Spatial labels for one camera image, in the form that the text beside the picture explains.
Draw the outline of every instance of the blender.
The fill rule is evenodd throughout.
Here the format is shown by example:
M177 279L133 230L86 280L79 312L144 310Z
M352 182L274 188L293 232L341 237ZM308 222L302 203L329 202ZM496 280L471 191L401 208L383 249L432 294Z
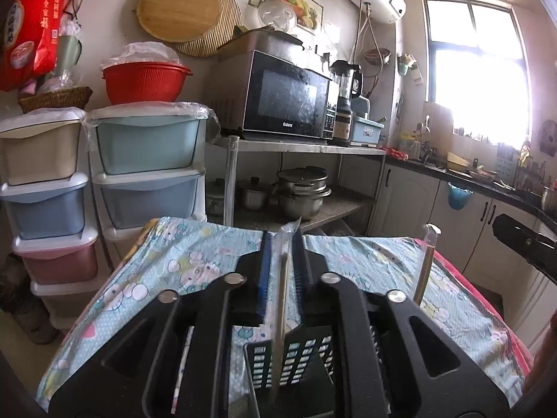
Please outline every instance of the blender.
M349 146L350 125L352 124L350 101L353 97L361 96L363 83L360 66L350 64L348 61L337 60L330 67L330 72L333 81L339 85L339 100L336 106L335 128L329 143Z

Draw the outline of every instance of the red package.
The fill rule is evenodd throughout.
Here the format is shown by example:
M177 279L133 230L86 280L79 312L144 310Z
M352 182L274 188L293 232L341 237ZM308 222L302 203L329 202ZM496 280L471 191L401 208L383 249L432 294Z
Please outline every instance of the red package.
M0 90L20 88L52 71L64 0L16 0L4 31Z

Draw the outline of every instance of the silver bolt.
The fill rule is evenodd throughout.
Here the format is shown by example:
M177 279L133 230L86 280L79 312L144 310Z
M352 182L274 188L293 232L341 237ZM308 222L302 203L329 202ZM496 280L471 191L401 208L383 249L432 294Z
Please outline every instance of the silver bolt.
M389 291L386 297L393 303L402 303L406 300L406 294L397 289Z
M340 276L334 272L323 273L321 281L327 284L336 284L340 281Z
M166 289L162 291L157 298L161 303L172 303L173 301L178 300L178 293L176 291Z
M246 281L246 278L240 273L232 272L228 275L225 275L225 281L228 284L240 284Z

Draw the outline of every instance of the microwave door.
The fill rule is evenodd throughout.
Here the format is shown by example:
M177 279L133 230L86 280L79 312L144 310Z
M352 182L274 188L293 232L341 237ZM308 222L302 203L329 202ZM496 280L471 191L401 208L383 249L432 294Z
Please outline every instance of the microwave door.
M320 138L328 82L315 72L254 52L244 129Z

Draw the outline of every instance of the blue cartoon tablecloth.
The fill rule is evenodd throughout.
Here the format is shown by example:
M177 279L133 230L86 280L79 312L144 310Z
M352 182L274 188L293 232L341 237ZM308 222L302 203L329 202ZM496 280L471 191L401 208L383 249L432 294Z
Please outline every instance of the blue cartoon tablecloth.
M257 251L262 232L164 217L133 257L116 269L108 286L82 314L45 373L37 401L44 409L55 391L147 303L165 289L188 294L231 272L241 255ZM323 254L329 269L352 279L360 289L409 292L420 257L409 238L304 236L308 249ZM276 283L277 264L271 269ZM269 300L274 294L269 293ZM229 402L248 392L242 348L271 336L272 306L264 325L235 327L230 355ZM513 405L521 396L524 374L513 356L506 326L488 312L438 262L434 261L422 308L505 392ZM291 278L287 324L300 322Z

